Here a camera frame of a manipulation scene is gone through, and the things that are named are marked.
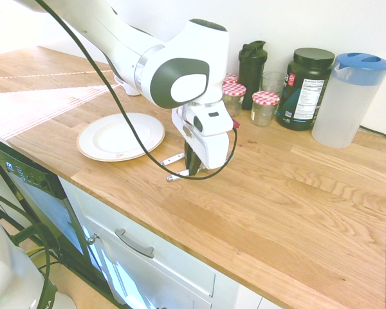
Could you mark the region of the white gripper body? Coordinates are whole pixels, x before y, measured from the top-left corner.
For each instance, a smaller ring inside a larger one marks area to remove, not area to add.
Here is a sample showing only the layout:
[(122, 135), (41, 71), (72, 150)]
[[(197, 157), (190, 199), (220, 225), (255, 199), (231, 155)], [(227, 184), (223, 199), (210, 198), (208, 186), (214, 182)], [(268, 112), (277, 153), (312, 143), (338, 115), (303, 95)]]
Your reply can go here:
[(221, 167), (234, 123), (224, 107), (178, 107), (172, 122), (207, 169)]

